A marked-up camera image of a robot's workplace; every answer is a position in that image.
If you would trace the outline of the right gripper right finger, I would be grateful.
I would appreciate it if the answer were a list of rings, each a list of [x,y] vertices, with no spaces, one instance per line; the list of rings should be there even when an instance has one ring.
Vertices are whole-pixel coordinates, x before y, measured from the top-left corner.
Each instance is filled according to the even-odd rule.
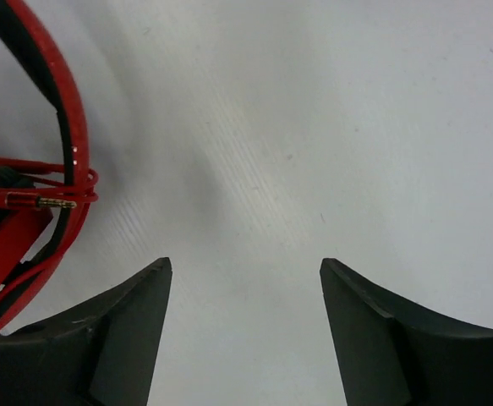
[[[320,279],[349,405],[493,405],[493,329],[427,309],[337,259]]]

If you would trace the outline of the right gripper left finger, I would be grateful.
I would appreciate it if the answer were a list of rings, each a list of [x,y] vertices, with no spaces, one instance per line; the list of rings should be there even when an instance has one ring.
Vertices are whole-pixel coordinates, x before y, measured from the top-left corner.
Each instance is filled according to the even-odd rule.
[[[172,283],[160,258],[52,317],[0,335],[0,405],[146,405]]]

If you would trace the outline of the red black headphones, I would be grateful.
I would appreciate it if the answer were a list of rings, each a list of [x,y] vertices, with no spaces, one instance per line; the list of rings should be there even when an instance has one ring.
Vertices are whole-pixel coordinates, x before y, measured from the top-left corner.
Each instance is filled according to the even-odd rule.
[[[0,332],[78,253],[97,199],[71,1],[0,1]]]

